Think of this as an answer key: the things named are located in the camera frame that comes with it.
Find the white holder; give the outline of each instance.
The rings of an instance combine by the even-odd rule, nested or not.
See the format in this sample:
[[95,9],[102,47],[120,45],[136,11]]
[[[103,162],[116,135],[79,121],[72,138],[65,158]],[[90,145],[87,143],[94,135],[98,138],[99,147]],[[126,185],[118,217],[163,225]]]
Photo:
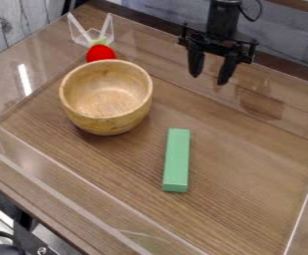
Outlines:
[[86,48],[100,43],[110,45],[115,40],[112,15],[108,13],[102,30],[90,28],[87,31],[71,13],[67,14],[71,37],[76,44]]

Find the red object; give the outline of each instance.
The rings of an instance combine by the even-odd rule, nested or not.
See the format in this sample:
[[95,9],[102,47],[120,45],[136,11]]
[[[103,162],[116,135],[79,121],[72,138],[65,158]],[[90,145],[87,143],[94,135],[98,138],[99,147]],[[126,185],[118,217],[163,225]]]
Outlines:
[[114,50],[102,44],[91,47],[86,55],[86,61],[88,63],[98,60],[112,60],[115,58],[116,58],[116,54]]

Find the black cable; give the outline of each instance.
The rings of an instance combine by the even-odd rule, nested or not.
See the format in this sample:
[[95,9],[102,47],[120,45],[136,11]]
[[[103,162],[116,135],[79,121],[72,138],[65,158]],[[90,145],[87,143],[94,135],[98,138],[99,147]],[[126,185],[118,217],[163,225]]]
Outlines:
[[263,11],[263,6],[262,6],[262,3],[261,3],[261,0],[254,0],[254,1],[257,2],[258,8],[259,8],[258,14],[254,18],[249,17],[246,15],[246,13],[243,12],[241,6],[238,6],[238,10],[239,10],[241,14],[243,15],[245,19],[249,20],[250,22],[255,22],[259,19],[261,15],[262,15],[262,11]]

